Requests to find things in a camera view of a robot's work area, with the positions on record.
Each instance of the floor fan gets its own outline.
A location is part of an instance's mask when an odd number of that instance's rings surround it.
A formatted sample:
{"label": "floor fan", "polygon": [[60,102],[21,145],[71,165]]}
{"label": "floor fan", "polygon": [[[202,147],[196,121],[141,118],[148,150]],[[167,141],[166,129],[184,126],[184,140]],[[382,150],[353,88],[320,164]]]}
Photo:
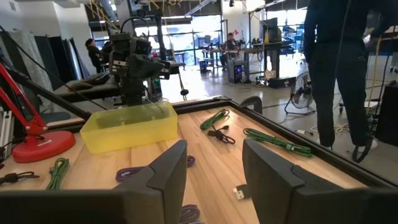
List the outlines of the floor fan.
{"label": "floor fan", "polygon": [[[290,92],[290,99],[285,106],[286,114],[309,115],[315,113],[315,110],[310,107],[313,102],[312,84],[309,80],[310,74],[308,72],[301,73],[297,76],[295,83],[292,85]],[[292,103],[297,109],[307,108],[308,112],[296,113],[286,110],[289,103]]]}

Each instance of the red lamp base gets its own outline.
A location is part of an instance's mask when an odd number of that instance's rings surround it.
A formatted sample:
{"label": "red lamp base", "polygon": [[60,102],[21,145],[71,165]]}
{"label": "red lamp base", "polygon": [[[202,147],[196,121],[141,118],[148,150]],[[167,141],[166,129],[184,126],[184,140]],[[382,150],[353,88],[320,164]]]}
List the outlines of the red lamp base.
{"label": "red lamp base", "polygon": [[25,142],[12,150],[16,162],[36,162],[56,156],[75,145],[75,137],[69,131],[55,131],[42,134],[43,140],[27,136]]}

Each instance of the green usb cable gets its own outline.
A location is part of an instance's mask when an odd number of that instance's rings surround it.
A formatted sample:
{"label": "green usb cable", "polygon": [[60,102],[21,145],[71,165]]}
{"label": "green usb cable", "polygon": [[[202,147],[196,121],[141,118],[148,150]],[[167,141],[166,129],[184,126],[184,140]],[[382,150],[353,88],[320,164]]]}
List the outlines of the green usb cable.
{"label": "green usb cable", "polygon": [[200,129],[207,130],[207,129],[211,128],[211,125],[213,125],[216,121],[223,119],[228,115],[229,115],[229,110],[222,109],[219,112],[217,112],[217,114],[214,114],[211,118],[209,118],[205,122],[203,122],[200,125]]}
{"label": "green usb cable", "polygon": [[50,170],[51,181],[46,190],[58,190],[61,185],[62,177],[65,175],[69,166],[69,159],[58,158],[55,161],[54,167]]}
{"label": "green usb cable", "polygon": [[243,130],[243,133],[254,140],[264,141],[264,142],[274,144],[274,145],[282,147],[290,152],[296,153],[300,156],[307,157],[307,158],[312,157],[311,148],[309,148],[309,147],[299,146],[299,145],[296,145],[293,143],[287,143],[282,139],[269,136],[267,134],[264,134],[260,131],[257,131],[257,130],[251,129],[251,128],[245,128]]}

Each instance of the man in background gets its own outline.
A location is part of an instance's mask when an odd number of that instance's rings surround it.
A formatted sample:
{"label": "man in background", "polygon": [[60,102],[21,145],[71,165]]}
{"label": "man in background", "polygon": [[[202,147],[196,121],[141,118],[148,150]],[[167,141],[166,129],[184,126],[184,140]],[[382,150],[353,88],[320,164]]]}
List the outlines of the man in background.
{"label": "man in background", "polygon": [[226,71],[226,63],[228,60],[228,57],[234,57],[235,54],[229,54],[228,55],[228,51],[229,50],[235,50],[238,47],[236,46],[236,42],[234,39],[234,34],[233,33],[229,33],[228,34],[228,39],[224,44],[223,50],[225,50],[224,54],[220,56],[220,62],[221,65],[223,66],[223,71]]}
{"label": "man in background", "polygon": [[397,0],[310,0],[304,28],[304,55],[317,103],[320,144],[332,147],[335,141],[333,97],[337,79],[344,101],[351,140],[363,152],[370,146],[369,126],[364,107],[368,53],[362,39],[368,12],[381,13],[371,32],[374,43],[398,12]]}

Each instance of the translucent yellow container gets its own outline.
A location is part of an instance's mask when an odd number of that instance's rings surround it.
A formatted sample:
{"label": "translucent yellow container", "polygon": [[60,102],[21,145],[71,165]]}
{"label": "translucent yellow container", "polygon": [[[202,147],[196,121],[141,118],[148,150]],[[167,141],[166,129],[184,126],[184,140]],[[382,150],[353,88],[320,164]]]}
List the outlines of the translucent yellow container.
{"label": "translucent yellow container", "polygon": [[177,137],[177,114],[169,102],[95,112],[80,134],[88,150],[102,153]]}

